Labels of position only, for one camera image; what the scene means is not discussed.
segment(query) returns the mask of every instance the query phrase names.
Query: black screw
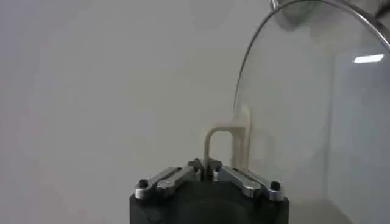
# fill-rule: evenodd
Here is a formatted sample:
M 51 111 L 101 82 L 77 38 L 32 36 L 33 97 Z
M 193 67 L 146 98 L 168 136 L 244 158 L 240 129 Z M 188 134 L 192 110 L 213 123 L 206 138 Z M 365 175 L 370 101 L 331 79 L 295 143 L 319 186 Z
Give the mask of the black screw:
M 271 182 L 271 190 L 280 191 L 280 183 L 278 181 Z
M 138 187 L 139 188 L 147 188 L 147 185 L 149 183 L 147 182 L 147 179 L 140 179 L 138 182 Z
M 219 173 L 220 170 L 221 170 L 221 166 L 215 167 L 215 171 L 217 171 L 218 173 Z

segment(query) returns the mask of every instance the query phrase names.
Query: silver metal link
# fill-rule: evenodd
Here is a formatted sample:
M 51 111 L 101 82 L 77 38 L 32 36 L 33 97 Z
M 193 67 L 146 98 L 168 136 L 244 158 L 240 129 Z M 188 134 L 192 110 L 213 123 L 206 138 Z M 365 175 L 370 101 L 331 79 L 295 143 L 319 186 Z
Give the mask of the silver metal link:
M 159 181 L 157 183 L 157 190 L 162 191 L 163 195 L 167 197 L 174 194 L 175 190 L 185 181 L 195 181 L 197 179 L 195 168 L 192 166 L 186 166 L 169 178 Z
M 157 183 L 169 177 L 173 173 L 177 172 L 177 168 L 170 167 L 167 168 L 166 170 L 162 171 L 161 173 L 157 174 L 156 176 L 150 178 L 147 180 L 147 186 L 146 187 L 141 187 L 139 184 L 135 186 L 135 198 L 137 199 L 147 199 L 151 195 L 152 191 L 155 189 Z
M 213 176 L 213 181 L 218 181 L 218 175 L 219 175 L 219 172 L 216 171 L 216 170 L 212 170 L 212 176 Z
M 242 193 L 250 198 L 256 197 L 261 191 L 261 184 L 252 181 L 229 166 L 222 166 L 218 175 L 218 181 L 230 181 L 238 186 Z
M 198 170 L 198 171 L 195 173 L 195 176 L 196 176 L 196 180 L 197 180 L 197 181 L 202 181 L 202 171 Z
M 271 188 L 272 182 L 264 179 L 263 177 L 258 176 L 257 174 L 249 171 L 249 170 L 238 170 L 238 172 L 243 175 L 253 179 L 258 182 L 262 186 L 262 194 L 265 194 L 270 201 L 283 201 L 285 198 L 283 186 L 279 182 L 274 182 L 278 188 Z

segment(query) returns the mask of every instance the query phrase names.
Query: metal rim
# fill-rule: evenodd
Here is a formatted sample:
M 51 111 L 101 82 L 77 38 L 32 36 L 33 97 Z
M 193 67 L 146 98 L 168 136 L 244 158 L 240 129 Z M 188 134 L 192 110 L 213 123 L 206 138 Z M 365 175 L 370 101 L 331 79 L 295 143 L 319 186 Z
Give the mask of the metal rim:
M 268 15 L 265 17 L 265 19 L 258 26 L 245 52 L 243 62 L 241 63 L 241 67 L 239 69 L 239 76 L 238 76 L 236 91 L 234 95 L 233 110 L 235 109 L 239 82 L 241 81 L 241 77 L 243 76 L 244 66 L 246 64 L 249 52 L 252 49 L 255 40 L 257 39 L 258 34 L 260 33 L 264 25 L 268 22 L 268 20 L 272 16 L 274 16 L 277 12 L 281 11 L 281 9 L 285 8 L 286 6 L 289 6 L 297 2 L 323 2 L 325 4 L 332 5 L 342 10 L 343 12 L 346 12 L 349 15 L 352 15 L 357 20 L 359 20 L 364 26 L 366 26 L 375 36 L 377 36 L 379 41 L 381 41 L 382 45 L 390 52 L 390 39 L 389 39 L 389 31 L 387 30 L 387 28 L 385 28 L 385 26 L 382 25 L 382 23 L 376 20 L 374 16 L 368 14 L 367 12 L 358 8 L 355 5 L 349 4 L 348 2 L 344 2 L 340 0 L 293 0 L 293 1 L 282 3 L 280 5 L 276 5 L 276 8 L 273 9 L 271 12 L 269 12 Z

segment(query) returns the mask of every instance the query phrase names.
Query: white plastic hook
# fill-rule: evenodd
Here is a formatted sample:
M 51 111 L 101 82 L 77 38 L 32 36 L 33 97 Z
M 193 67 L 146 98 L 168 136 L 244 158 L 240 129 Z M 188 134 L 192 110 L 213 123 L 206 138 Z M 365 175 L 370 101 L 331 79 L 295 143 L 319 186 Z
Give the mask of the white plastic hook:
M 229 132 L 233 136 L 232 166 L 247 169 L 250 137 L 250 111 L 248 107 L 243 105 L 235 113 L 235 118 L 231 122 L 216 124 L 207 132 L 204 142 L 204 167 L 207 167 L 210 159 L 211 137 L 217 132 Z

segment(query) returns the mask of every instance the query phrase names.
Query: bolt head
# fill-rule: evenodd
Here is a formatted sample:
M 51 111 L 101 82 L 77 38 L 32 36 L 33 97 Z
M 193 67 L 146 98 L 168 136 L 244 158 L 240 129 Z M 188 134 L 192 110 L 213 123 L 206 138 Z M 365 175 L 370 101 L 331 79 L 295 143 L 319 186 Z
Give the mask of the bolt head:
M 138 182 L 139 188 L 147 188 L 148 185 L 149 185 L 149 183 L 148 183 L 147 179 L 140 179 Z

